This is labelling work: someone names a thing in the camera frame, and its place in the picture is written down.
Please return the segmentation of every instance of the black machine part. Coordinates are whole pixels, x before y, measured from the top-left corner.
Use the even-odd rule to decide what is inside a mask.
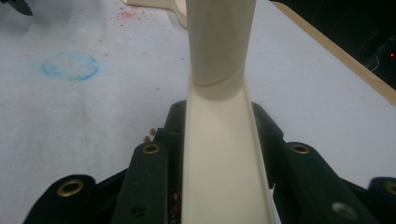
[[[33,16],[32,10],[24,0],[0,0],[1,3],[8,2],[15,10],[26,16]]]
[[[253,111],[282,223],[396,223],[395,178],[375,178],[368,189],[356,186],[311,146],[285,143],[259,105]],[[165,127],[134,150],[128,169],[99,184],[87,175],[56,181],[24,223],[181,223],[185,112],[185,101],[172,105]]]

